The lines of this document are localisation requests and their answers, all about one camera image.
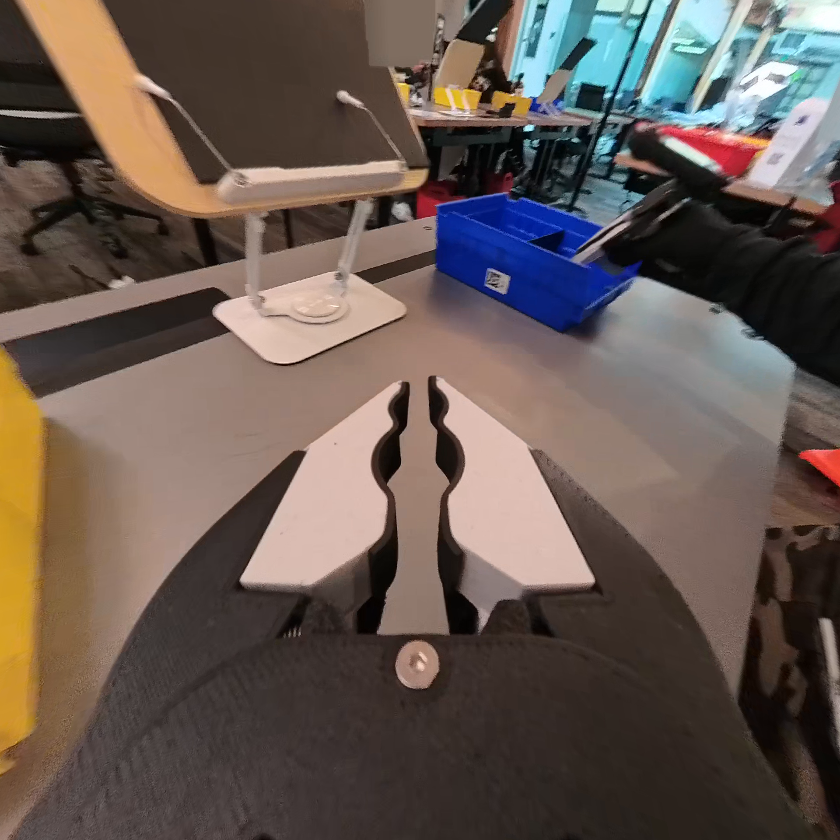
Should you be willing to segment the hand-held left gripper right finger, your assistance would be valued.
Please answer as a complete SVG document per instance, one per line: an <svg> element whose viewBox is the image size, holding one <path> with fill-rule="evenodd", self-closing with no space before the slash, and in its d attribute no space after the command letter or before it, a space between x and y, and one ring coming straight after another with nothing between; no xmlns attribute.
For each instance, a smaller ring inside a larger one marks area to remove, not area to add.
<svg viewBox="0 0 840 840"><path fill-rule="evenodd" d="M478 634L502 602L591 594L591 566L530 446L443 377L427 381L447 479L437 570L448 631Z"/></svg>

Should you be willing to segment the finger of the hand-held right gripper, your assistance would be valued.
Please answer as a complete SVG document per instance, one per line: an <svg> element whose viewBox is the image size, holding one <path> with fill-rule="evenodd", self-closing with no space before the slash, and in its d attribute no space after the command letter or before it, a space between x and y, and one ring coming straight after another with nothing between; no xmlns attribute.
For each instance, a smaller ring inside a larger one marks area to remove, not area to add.
<svg viewBox="0 0 840 840"><path fill-rule="evenodd" d="M629 246L640 230L639 215L622 215L605 225L579 247L570 261L578 266L589 265L607 255L610 249Z"/></svg>
<svg viewBox="0 0 840 840"><path fill-rule="evenodd" d="M650 236L691 199L685 186L671 179L604 227L601 242L631 242Z"/></svg>

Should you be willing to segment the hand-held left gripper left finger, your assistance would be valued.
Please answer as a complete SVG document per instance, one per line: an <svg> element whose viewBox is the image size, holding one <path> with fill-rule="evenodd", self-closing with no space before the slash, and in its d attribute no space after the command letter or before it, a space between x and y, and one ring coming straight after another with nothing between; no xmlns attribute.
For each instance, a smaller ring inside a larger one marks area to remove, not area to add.
<svg viewBox="0 0 840 840"><path fill-rule="evenodd" d="M358 633L380 630L396 577L396 503L410 385L397 381L304 451L239 578L249 591L327 603Z"/></svg>

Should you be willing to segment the blue plastic bin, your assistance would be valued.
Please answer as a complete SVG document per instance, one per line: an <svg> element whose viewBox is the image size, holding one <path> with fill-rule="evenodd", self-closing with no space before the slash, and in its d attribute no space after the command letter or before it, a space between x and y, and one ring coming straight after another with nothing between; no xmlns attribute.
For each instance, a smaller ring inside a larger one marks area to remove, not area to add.
<svg viewBox="0 0 840 840"><path fill-rule="evenodd" d="M574 257L601 228L559 208L507 194L437 207L436 267L558 332L578 326L634 283L638 266Z"/></svg>

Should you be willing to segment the yellow plastic bin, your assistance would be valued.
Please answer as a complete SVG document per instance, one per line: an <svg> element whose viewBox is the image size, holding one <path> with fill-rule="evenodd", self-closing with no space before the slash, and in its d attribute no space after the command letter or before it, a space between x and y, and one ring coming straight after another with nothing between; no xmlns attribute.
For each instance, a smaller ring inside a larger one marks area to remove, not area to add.
<svg viewBox="0 0 840 840"><path fill-rule="evenodd" d="M1 774L35 729L46 425L1 350Z"/></svg>

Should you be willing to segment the person's right forearm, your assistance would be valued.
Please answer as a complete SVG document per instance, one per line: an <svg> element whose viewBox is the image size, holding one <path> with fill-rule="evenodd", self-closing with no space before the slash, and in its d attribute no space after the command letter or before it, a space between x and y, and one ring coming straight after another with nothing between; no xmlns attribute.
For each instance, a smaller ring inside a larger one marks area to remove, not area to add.
<svg viewBox="0 0 840 840"><path fill-rule="evenodd" d="M736 226L709 275L711 299L786 354L839 384L839 257L807 239Z"/></svg>

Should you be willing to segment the person's right hand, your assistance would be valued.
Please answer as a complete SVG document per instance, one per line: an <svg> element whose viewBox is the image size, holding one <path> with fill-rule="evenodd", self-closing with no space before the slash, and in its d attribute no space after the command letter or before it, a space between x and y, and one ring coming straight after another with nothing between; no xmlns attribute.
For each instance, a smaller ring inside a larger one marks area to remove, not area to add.
<svg viewBox="0 0 840 840"><path fill-rule="evenodd" d="M641 277L695 291L738 231L716 209L689 198L635 222L602 250L613 264L638 268Z"/></svg>

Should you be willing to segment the black stand pole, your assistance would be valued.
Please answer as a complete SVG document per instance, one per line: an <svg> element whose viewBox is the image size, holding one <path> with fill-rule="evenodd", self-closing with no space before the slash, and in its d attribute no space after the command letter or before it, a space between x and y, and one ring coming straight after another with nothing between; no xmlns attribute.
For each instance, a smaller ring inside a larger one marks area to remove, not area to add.
<svg viewBox="0 0 840 840"><path fill-rule="evenodd" d="M616 80L612 85L612 89L610 90L610 96L606 100L605 106L602 110L602 116L600 117L599 122L596 124L595 130L591 132L590 142L586 148L585 154L581 158L581 163L578 164L577 169L575 171L571 195L569 200L564 205L564 209L572 213L577 212L576 203L579 196L581 195L581 192L584 190L585 179L591 168L596 146L606 129L607 121L613 114L616 98L621 90L624 78L627 74L627 70L634 57L634 53L637 48L637 43L640 39L642 32L644 31L644 27L646 25L650 9L653 6L653 4L653 1L645 2L645 6L639 19L639 23L636 26L633 32L633 36L631 37L628 43L625 55L623 57L623 63L617 74Z"/></svg>

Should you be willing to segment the white printed box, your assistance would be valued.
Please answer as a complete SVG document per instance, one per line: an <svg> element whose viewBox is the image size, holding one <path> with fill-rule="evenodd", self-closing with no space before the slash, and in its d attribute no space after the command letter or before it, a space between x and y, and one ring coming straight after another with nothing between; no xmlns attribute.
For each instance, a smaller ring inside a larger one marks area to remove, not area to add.
<svg viewBox="0 0 840 840"><path fill-rule="evenodd" d="M808 98L795 105L770 144L754 159L747 181L751 186L792 193L808 167L831 146L827 128L832 102Z"/></svg>

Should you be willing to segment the wooden office desk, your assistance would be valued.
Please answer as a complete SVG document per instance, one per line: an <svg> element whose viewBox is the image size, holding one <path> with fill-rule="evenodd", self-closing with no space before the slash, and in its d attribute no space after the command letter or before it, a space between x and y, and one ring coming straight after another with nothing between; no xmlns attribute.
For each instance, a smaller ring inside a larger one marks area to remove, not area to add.
<svg viewBox="0 0 840 840"><path fill-rule="evenodd" d="M529 112L524 115L501 117L494 112L459 112L423 110L409 108L407 114L419 129L498 129L498 128L545 128L558 130L560 128L577 129L592 124L592 118L572 112L557 112L554 114L540 114Z"/></svg>

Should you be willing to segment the beige board book stand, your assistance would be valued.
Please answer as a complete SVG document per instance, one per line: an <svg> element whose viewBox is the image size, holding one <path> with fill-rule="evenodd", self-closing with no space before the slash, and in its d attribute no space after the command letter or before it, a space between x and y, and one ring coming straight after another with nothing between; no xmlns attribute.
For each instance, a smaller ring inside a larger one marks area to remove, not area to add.
<svg viewBox="0 0 840 840"><path fill-rule="evenodd" d="M467 89L473 80L491 32L507 15L511 1L481 1L467 14L448 43L434 76L433 89Z"/></svg>

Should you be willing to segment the orange red plastic bin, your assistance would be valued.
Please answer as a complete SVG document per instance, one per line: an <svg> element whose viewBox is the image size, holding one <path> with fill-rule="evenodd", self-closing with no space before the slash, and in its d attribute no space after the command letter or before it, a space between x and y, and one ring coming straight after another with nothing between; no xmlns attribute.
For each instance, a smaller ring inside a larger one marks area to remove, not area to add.
<svg viewBox="0 0 840 840"><path fill-rule="evenodd" d="M825 478L830 480L837 488L839 488L839 448L813 448L803 450L799 453L799 458L811 465L814 469L819 471Z"/></svg>

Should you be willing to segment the white badge card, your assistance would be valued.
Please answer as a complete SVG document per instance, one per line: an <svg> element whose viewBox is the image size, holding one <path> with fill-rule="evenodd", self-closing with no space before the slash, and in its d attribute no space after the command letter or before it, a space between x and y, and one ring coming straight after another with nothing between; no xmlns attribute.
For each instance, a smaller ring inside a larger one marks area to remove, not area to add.
<svg viewBox="0 0 840 840"><path fill-rule="evenodd" d="M839 737L839 650L834 622L827 616L818 619L818 630L824 659L824 683L832 725L836 739Z"/></svg>

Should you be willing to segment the white book stand wooden board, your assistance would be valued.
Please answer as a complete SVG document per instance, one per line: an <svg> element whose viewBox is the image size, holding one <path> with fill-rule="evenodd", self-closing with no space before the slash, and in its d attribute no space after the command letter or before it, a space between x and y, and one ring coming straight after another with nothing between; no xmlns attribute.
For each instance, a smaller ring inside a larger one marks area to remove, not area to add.
<svg viewBox="0 0 840 840"><path fill-rule="evenodd" d="M245 293L213 315L298 364L406 315L354 272L373 200L427 177L363 2L2 2L2 62L40 64L118 176L192 218L245 220ZM337 268L263 288L266 216L354 201Z"/></svg>

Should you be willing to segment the black office chair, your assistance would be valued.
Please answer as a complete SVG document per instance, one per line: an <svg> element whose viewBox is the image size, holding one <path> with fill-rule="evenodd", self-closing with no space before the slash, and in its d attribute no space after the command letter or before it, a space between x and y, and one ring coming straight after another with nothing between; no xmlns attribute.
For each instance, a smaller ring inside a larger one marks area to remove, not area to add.
<svg viewBox="0 0 840 840"><path fill-rule="evenodd" d="M170 229L161 216L89 194L78 165L104 163L88 124L57 75L18 4L1 2L1 152L9 167L42 161L54 165L69 187L59 199L33 207L34 222L23 232L20 250L37 256L36 238L75 216L93 226L111 256L128 256L117 223L145 219L159 235Z"/></svg>

